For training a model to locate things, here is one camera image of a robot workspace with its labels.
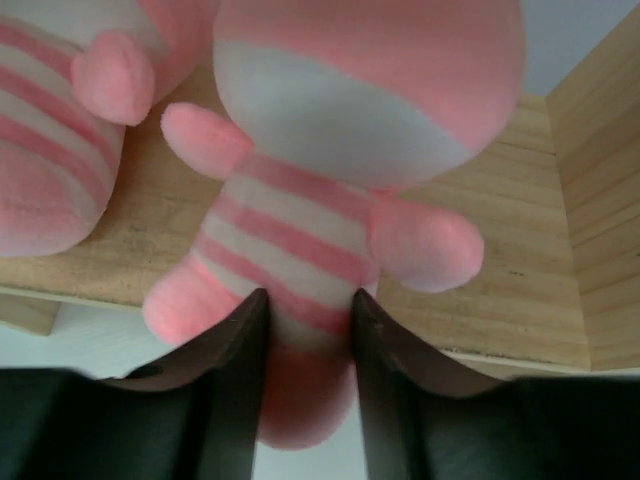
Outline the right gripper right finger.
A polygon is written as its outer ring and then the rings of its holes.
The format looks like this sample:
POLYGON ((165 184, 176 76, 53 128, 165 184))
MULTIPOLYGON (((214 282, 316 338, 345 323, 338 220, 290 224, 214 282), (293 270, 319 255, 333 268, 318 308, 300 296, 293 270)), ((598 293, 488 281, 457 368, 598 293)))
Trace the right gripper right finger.
POLYGON ((401 326, 365 291, 352 345, 372 479, 635 479, 639 382, 499 380, 401 326))

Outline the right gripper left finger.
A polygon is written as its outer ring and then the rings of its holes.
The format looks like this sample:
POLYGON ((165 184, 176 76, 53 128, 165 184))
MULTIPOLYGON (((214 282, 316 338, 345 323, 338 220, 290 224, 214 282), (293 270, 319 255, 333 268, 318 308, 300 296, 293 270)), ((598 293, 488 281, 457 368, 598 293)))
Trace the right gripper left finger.
POLYGON ((258 290, 200 336, 123 378, 1 373, 5 479, 248 479, 268 347, 258 290))

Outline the pink striped plush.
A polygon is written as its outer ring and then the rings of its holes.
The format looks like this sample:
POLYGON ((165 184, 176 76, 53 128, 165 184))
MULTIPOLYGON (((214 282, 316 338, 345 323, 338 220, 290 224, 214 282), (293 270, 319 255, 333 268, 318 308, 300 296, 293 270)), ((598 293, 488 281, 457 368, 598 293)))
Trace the pink striped plush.
POLYGON ((111 198, 125 131, 211 45, 214 1, 1 5, 1 253, 66 251, 111 198))
POLYGON ((476 227, 398 192, 495 139, 524 63, 516 1, 221 3, 213 66, 225 114, 174 103, 161 127, 222 188, 143 315, 177 345, 268 292, 262 442, 307 448, 343 422, 356 392, 357 290, 389 273, 439 293, 478 274, 476 227))

